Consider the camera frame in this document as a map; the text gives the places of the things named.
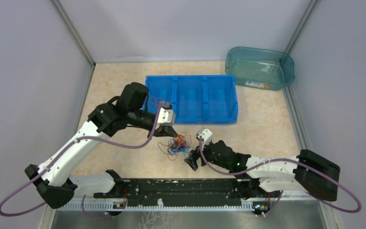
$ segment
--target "metal frame edge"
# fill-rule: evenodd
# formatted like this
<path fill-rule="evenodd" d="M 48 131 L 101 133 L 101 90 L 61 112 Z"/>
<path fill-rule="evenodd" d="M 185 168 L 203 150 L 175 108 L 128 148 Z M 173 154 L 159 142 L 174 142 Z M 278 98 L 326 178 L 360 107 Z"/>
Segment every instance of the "metal frame edge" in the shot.
<path fill-rule="evenodd" d="M 310 19 L 311 14 L 316 9 L 318 3 L 320 0 L 311 0 L 309 2 L 309 5 L 307 9 L 305 10 L 305 13 L 303 14 L 296 30 L 294 31 L 293 36 L 291 37 L 290 42 L 287 44 L 287 47 L 285 49 L 285 53 L 290 54 L 291 50 L 295 46 L 296 41 L 301 35 L 301 32 L 303 31 L 305 25 Z M 287 109 L 290 114 L 291 123 L 293 125 L 295 138 L 298 144 L 299 149 L 309 149 L 310 144 L 308 142 L 308 138 L 305 133 L 304 124 L 301 119 L 301 115 L 298 112 L 298 107 L 296 105 L 294 92 L 291 86 L 286 87 L 283 89 L 283 94 L 285 98 L 285 102 L 287 103 Z M 325 222 L 325 225 L 328 229 L 343 229 L 344 224 L 343 220 L 340 217 L 339 213 L 330 208 L 329 206 L 320 203 L 320 208 L 322 212 L 322 217 Z"/>
<path fill-rule="evenodd" d="M 68 17 L 68 14 L 65 11 L 64 7 L 62 6 L 60 0 L 50 0 L 50 1 L 53 4 L 56 11 L 58 12 L 59 16 L 61 17 L 62 22 L 64 23 L 64 25 L 67 28 L 68 32 L 70 33 L 71 37 L 75 41 L 75 44 L 78 46 L 82 55 L 85 57 L 85 59 L 88 61 L 88 63 L 92 67 L 94 67 L 96 65 L 96 63 L 93 61 L 91 54 L 89 53 L 88 49 L 86 48 L 86 45 L 84 44 L 82 38 L 78 34 L 78 31 L 75 29 L 75 26 L 73 25 L 72 21 Z"/>

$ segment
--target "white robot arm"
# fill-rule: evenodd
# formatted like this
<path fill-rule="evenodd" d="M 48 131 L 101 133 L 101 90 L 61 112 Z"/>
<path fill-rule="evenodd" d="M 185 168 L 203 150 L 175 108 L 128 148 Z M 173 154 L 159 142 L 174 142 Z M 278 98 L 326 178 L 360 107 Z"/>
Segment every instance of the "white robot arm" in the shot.
<path fill-rule="evenodd" d="M 212 132 L 206 128 L 197 133 L 201 149 L 198 146 L 184 160 L 194 171 L 198 168 L 196 161 L 200 158 L 202 166 L 211 163 L 229 170 L 229 173 L 224 173 L 212 168 L 221 174 L 233 175 L 238 179 L 257 180 L 259 187 L 265 192 L 301 191 L 308 192 L 319 199 L 336 201 L 337 186 L 335 184 L 309 171 L 308 168 L 289 162 L 302 162 L 338 182 L 340 167 L 320 155 L 310 150 L 301 150 L 299 155 L 290 158 L 256 157 L 236 153 L 221 140 L 213 143 L 212 135 Z"/>
<path fill-rule="evenodd" d="M 148 92 L 148 88 L 142 84 L 127 85 L 121 96 L 97 106 L 80 130 L 56 154 L 38 166 L 29 165 L 25 169 L 29 179 L 43 173 L 34 185 L 51 208 L 60 208 L 73 197 L 108 193 L 118 188 L 117 182 L 121 178 L 113 170 L 107 170 L 101 175 L 71 175 L 98 145 L 117 131 L 131 126 L 151 132 L 155 127 L 153 136 L 177 136 L 172 128 L 175 119 L 172 106 L 164 103 L 157 120 L 155 120 L 156 114 L 147 111 L 147 104 L 145 109 L 141 109 L 145 101 L 148 102 Z"/>

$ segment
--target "colorful wires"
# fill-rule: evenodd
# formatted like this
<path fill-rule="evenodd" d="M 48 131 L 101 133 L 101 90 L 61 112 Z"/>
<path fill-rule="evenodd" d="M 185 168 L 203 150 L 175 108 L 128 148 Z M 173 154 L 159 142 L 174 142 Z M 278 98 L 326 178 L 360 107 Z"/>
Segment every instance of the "colorful wires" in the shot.
<path fill-rule="evenodd" d="M 186 132 L 182 132 L 182 134 L 184 135 L 177 135 L 177 137 L 174 137 L 172 139 L 170 139 L 168 141 L 168 144 L 162 144 L 162 143 L 158 143 L 158 147 L 159 149 L 168 156 L 168 159 L 171 161 L 174 161 L 177 159 L 178 157 L 178 153 L 186 153 L 187 149 L 189 149 L 192 143 L 192 137 L 189 135 L 190 137 L 190 142 L 186 141 L 186 136 L 187 133 Z M 164 150 L 162 150 L 161 146 L 164 147 L 168 147 L 166 152 Z"/>

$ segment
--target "tabletop surface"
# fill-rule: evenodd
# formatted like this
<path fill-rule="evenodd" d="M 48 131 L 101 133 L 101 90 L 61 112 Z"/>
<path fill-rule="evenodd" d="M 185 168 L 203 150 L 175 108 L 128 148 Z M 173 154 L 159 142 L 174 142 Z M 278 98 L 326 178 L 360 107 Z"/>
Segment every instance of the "tabletop surface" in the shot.
<path fill-rule="evenodd" d="M 120 95 L 131 82 L 144 84 L 147 75 L 225 74 L 224 62 L 134 62 L 96 65 L 80 126 L 99 104 Z M 223 140 L 233 151 L 260 157 L 290 157 L 299 154 L 293 127 L 282 91 L 268 91 L 236 86 L 239 103 L 238 121 L 234 125 L 174 125 L 178 133 L 192 140 L 202 127 L 213 132 L 213 141 Z M 148 131 L 127 128 L 117 132 L 111 141 L 137 146 L 146 140 Z M 169 137 L 153 138 L 141 149 L 126 149 L 107 144 L 97 147 L 74 171 L 77 175 L 101 174 L 113 169 L 123 178 L 226 178 L 208 167 L 197 171 L 183 162 L 184 154 L 171 161 L 160 151 L 158 143 Z"/>

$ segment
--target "purple cable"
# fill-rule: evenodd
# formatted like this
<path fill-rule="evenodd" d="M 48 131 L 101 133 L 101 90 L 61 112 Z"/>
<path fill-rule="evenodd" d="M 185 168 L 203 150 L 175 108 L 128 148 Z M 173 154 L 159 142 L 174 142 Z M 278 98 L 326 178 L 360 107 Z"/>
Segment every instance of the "purple cable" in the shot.
<path fill-rule="evenodd" d="M 155 114 L 155 122 L 153 123 L 153 127 L 152 127 L 152 130 L 151 130 L 151 133 L 149 134 L 148 136 L 148 139 L 141 145 L 139 146 L 128 146 L 128 145 L 124 145 L 124 144 L 119 144 L 119 143 L 116 143 L 116 142 L 111 142 L 111 141 L 108 141 L 108 140 L 104 140 L 102 138 L 99 138 L 99 137 L 93 137 L 93 136 L 82 136 L 82 137 L 78 137 L 76 138 L 76 140 L 78 141 L 81 141 L 81 140 L 84 140 L 84 139 L 91 139 L 91 140 L 96 140 L 96 141 L 101 141 L 101 142 L 104 142 L 104 143 L 107 143 L 107 144 L 110 144 L 110 145 L 113 145 L 113 146 L 118 146 L 118 147 L 123 147 L 123 148 L 128 148 L 128 149 L 139 149 L 139 148 L 142 148 L 144 146 L 146 146 L 150 140 L 152 139 L 153 137 L 153 134 L 155 133 L 155 129 L 156 129 L 156 125 L 157 125 L 157 121 L 158 120 L 158 117 L 159 117 L 159 113 L 161 111 L 161 108 L 162 108 L 162 104 L 163 102 L 161 102 L 158 106 L 158 109 L 156 111 L 156 114 Z M 47 165 L 47 169 L 49 170 L 56 161 L 58 161 L 58 159 L 71 147 L 75 144 L 76 142 L 75 141 L 72 141 L 70 142 L 68 145 L 66 145 L 64 147 L 64 149 L 62 149 L 60 151 L 60 153 Z M 24 185 L 20 186 L 20 188 L 16 189 L 15 191 L 13 191 L 12 193 L 10 193 L 7 197 L 5 197 L 1 202 L 0 202 L 0 215 L 1 216 L 5 216 L 5 217 L 14 217 L 14 216 L 21 216 L 21 215 L 24 215 L 24 214 L 27 214 L 29 212 L 32 212 L 42 206 L 45 205 L 45 203 L 41 203 L 33 208 L 30 208 L 26 211 L 22 211 L 22 212 L 17 212 L 17 213 L 5 213 L 2 211 L 2 206 L 10 199 L 12 198 L 14 195 L 18 194 L 20 191 L 22 191 L 25 187 L 29 186 L 30 184 L 32 184 L 34 181 L 36 181 L 38 178 L 40 178 L 41 176 L 43 176 L 45 173 L 47 172 L 46 169 L 44 169 L 41 173 L 39 173 L 37 176 L 35 176 L 33 179 L 31 179 L 30 181 L 26 182 Z"/>
<path fill-rule="evenodd" d="M 320 172 L 320 171 L 318 171 L 318 170 L 316 170 L 316 169 L 314 169 L 314 168 L 312 168 L 312 167 L 310 167 L 310 166 L 308 166 L 308 165 L 306 165 L 306 164 L 304 164 L 304 163 L 301 163 L 301 162 L 299 162 L 299 161 L 294 161 L 294 160 L 291 160 L 291 159 L 288 159 L 288 158 L 275 158 L 275 159 L 271 159 L 271 160 L 269 160 L 269 161 L 268 161 L 268 162 L 266 162 L 266 163 L 259 163 L 259 164 L 255 165 L 255 166 L 253 166 L 253 167 L 250 167 L 250 168 L 245 169 L 245 170 L 240 171 L 240 172 L 235 172 L 235 173 L 225 173 L 225 172 L 221 172 L 221 171 L 219 171 L 218 169 L 216 169 L 216 168 L 212 167 L 212 166 L 210 165 L 210 163 L 208 163 L 207 159 L 205 159 L 205 156 L 204 156 L 204 153 L 203 153 L 203 147 L 202 147 L 202 141 L 201 141 L 201 139 L 199 140 L 199 149 L 200 149 L 201 158 L 202 158 L 202 159 L 204 160 L 204 162 L 208 165 L 208 167 L 210 167 L 210 169 L 212 169 L 212 170 L 214 170 L 215 172 L 217 172 L 217 173 L 219 173 L 219 174 L 222 174 L 222 175 L 236 176 L 236 175 L 244 174 L 244 173 L 249 172 L 250 170 L 253 170 L 253 169 L 255 169 L 255 168 L 258 168 L 258 167 L 260 167 L 260 166 L 262 166 L 262 165 L 264 165 L 264 164 L 266 164 L 266 163 L 271 163 L 271 162 L 275 162 L 275 161 L 285 161 L 285 162 L 291 162 L 291 163 L 297 164 L 297 165 L 299 165 L 299 166 L 302 166 L 302 167 L 304 167 L 304 168 L 306 168 L 306 169 L 311 170 L 312 172 L 314 172 L 314 173 L 316 173 L 316 174 L 320 175 L 321 177 L 323 177 L 323 178 L 325 178 L 325 179 L 329 180 L 330 182 L 332 182 L 333 184 L 335 184 L 335 185 L 336 185 L 336 186 L 338 186 L 339 188 L 343 189 L 343 191 L 345 191 L 347 194 L 349 194 L 349 195 L 350 195 L 350 196 L 351 196 L 351 197 L 356 201 L 356 203 L 357 203 L 357 208 L 356 208 L 356 209 L 354 209 L 354 210 L 348 210 L 348 209 L 340 208 L 340 207 L 337 207 L 337 206 L 335 206 L 335 205 L 333 205 L 333 204 L 330 204 L 330 203 L 328 203 L 328 202 L 326 202 L 326 201 L 324 201 L 324 200 L 322 200 L 322 199 L 318 199 L 318 198 L 316 198 L 316 197 L 314 197 L 314 196 L 312 196 L 311 194 L 309 194 L 309 193 L 308 193 L 310 196 L 312 196 L 313 198 L 315 198 L 315 199 L 319 200 L 320 202 L 322 202 L 322 203 L 324 203 L 324 204 L 326 204 L 326 205 L 328 205 L 328 206 L 330 206 L 330 207 L 332 207 L 332 208 L 334 208 L 334 209 L 337 209 L 337 210 L 339 210 L 339 211 L 342 211 L 342 212 L 347 212 L 347 213 L 357 213 L 357 212 L 361 211 L 361 201 L 357 198 L 357 196 L 356 196 L 356 195 L 354 195 L 354 193 L 353 193 L 353 192 L 351 192 L 349 189 L 347 189 L 346 187 L 344 187 L 342 184 L 339 184 L 339 182 L 337 182 L 337 181 L 333 180 L 333 179 L 332 179 L 331 177 L 329 177 L 328 175 L 326 175 L 326 174 L 324 174 L 324 173 L 322 173 L 322 172 Z"/>
<path fill-rule="evenodd" d="M 262 214 L 262 216 L 267 217 L 268 215 L 270 215 L 270 213 L 273 211 L 273 209 L 277 206 L 277 203 L 278 203 L 278 201 L 280 201 L 282 196 L 283 196 L 283 191 L 281 191 L 280 194 L 278 195 L 277 200 L 273 204 L 272 208 L 269 209 L 266 213 Z"/>
<path fill-rule="evenodd" d="M 91 216 L 88 214 L 88 212 L 86 212 L 85 210 L 85 198 L 86 198 L 86 195 L 84 195 L 82 197 L 82 203 L 81 203 L 81 207 L 82 207 L 82 211 L 85 213 L 85 215 L 91 219 L 107 219 L 110 215 L 104 215 L 104 216 L 99 216 L 99 217 L 96 217 L 96 216 Z"/>

